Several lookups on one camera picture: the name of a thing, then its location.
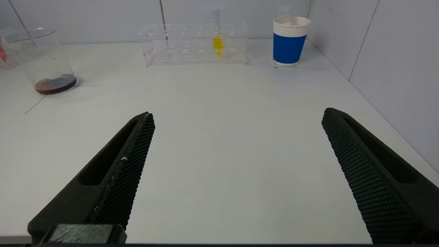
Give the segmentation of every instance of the white cup rim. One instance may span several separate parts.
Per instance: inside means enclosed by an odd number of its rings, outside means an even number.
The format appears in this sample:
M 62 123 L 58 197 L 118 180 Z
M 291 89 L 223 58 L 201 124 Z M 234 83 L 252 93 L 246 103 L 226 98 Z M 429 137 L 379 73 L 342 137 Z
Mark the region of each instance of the white cup rim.
M 283 24 L 283 22 L 281 23 L 282 19 L 287 19 L 287 18 L 293 18 L 295 21 L 297 21 L 299 24 L 297 25 L 286 25 Z M 288 16 L 288 15 L 283 15 L 283 16 L 279 16 L 273 19 L 273 23 L 275 25 L 278 26 L 283 26 L 283 27 L 290 27 L 290 28 L 298 28 L 298 27 L 307 27 L 309 24 L 311 24 L 311 20 L 305 17 L 300 17 L 300 16 Z

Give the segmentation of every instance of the white wall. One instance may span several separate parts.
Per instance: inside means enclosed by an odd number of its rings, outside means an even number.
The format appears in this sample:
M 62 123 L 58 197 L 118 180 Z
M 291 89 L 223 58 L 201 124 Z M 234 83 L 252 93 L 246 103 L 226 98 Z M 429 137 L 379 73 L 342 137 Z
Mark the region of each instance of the white wall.
M 26 28 L 53 28 L 64 44 L 137 42 L 163 24 L 159 0 L 11 0 Z
M 0 29 L 8 27 L 22 29 L 23 25 L 9 0 L 0 0 Z
M 147 24 L 163 24 L 160 0 L 11 0 L 26 28 L 57 30 L 63 44 L 136 42 Z M 310 0 L 224 0 L 227 22 L 246 22 L 249 38 L 272 38 L 279 7 L 307 16 Z M 209 0 L 162 0 L 165 23 L 211 22 Z
M 278 7 L 291 6 L 294 15 L 308 15 L 309 0 L 223 0 L 226 22 L 245 22 L 249 39 L 273 38 Z M 211 22 L 208 0 L 162 0 L 166 24 Z
M 349 79 L 378 0 L 313 0 L 307 38 Z
M 439 1 L 381 0 L 351 83 L 439 172 Z

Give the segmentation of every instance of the red object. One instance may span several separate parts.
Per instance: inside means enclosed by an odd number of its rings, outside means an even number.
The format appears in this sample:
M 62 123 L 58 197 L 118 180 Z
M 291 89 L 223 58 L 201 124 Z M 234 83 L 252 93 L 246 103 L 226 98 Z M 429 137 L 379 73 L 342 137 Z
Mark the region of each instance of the red object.
M 3 60 L 3 62 L 6 62 L 7 55 L 6 52 L 4 52 L 3 47 L 0 45 L 0 58 Z

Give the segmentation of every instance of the glass beaker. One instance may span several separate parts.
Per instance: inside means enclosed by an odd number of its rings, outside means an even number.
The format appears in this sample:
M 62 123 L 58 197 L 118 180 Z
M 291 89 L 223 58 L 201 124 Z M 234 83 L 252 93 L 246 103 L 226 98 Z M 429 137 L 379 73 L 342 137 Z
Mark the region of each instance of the glass beaker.
M 55 94 L 77 83 L 55 30 L 22 29 L 2 37 L 40 94 Z

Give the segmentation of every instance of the textured grip pad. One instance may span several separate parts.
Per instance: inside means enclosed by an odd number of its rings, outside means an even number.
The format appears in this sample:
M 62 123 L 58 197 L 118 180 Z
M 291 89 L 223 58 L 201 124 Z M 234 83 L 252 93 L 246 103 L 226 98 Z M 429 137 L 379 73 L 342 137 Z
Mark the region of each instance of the textured grip pad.
M 148 112 L 131 119 L 29 223 L 32 243 L 59 224 L 126 229 L 154 129 Z
M 374 243 L 439 243 L 439 189 L 348 114 L 322 120 Z

